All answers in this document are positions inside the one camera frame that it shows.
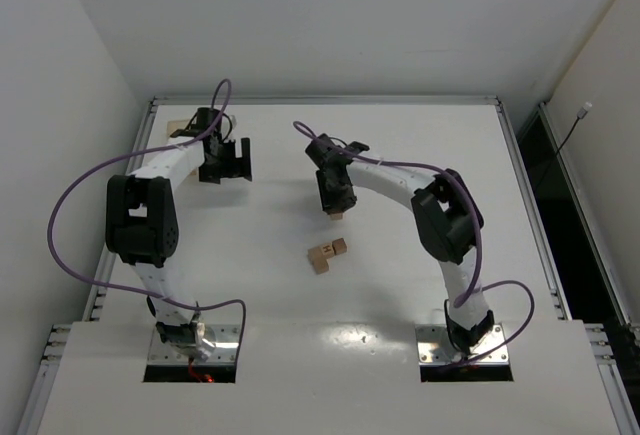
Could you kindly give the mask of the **transparent orange plastic container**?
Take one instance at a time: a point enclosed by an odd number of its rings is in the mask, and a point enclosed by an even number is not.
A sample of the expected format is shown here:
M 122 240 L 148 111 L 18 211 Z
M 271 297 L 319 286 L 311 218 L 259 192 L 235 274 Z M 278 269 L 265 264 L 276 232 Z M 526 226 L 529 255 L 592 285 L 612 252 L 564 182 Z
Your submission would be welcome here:
M 188 124 L 187 120 L 169 121 L 166 126 L 167 136 L 171 137 L 176 131 L 184 130 L 187 124 Z

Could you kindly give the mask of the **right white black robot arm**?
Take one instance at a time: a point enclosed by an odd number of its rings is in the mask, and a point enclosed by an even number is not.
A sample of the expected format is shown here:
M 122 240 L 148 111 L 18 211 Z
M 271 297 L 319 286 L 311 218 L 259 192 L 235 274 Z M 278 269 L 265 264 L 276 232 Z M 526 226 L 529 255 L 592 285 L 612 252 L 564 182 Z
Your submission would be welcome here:
M 456 171 L 416 172 L 400 164 L 369 160 L 362 155 L 368 149 L 360 142 L 341 147 L 326 134 L 309 143 L 305 153 L 317 167 L 322 210 L 337 215 L 353 208 L 356 187 L 407 208 L 422 247 L 442 271 L 450 341 L 459 352 L 470 355 L 494 323 L 480 285 L 482 215 Z

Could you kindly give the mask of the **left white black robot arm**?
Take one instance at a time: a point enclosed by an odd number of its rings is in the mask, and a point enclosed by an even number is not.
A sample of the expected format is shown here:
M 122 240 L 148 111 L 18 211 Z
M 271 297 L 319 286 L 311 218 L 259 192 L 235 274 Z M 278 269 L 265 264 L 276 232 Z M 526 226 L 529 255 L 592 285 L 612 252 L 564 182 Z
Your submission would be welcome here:
M 236 125 L 235 117 L 200 107 L 157 155 L 107 184 L 108 250 L 139 277 L 161 342 L 195 359 L 211 355 L 214 333 L 174 256 L 180 238 L 174 194 L 191 175 L 210 184 L 252 178 L 250 140 L 233 138 Z

